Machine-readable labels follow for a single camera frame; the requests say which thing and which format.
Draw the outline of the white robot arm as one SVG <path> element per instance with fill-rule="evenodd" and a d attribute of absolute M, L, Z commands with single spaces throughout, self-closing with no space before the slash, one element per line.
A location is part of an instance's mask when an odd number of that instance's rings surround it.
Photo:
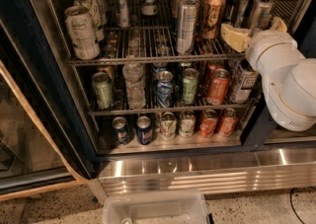
<path fill-rule="evenodd" d="M 274 19 L 270 29 L 255 33 L 223 24 L 220 35 L 231 48 L 243 52 L 261 75 L 275 122 L 291 131 L 304 131 L 316 123 L 316 59 L 305 57 L 277 22 Z"/>

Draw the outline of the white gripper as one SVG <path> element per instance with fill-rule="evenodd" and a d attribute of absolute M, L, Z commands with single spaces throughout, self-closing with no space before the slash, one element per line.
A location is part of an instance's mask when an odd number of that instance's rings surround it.
<path fill-rule="evenodd" d="M 237 52 L 245 49 L 245 58 L 262 77 L 285 77 L 299 62 L 305 59 L 297 48 L 297 42 L 286 32 L 287 25 L 280 17 L 273 17 L 271 29 L 258 32 L 251 38 L 251 31 L 222 24 L 222 39 Z"/>

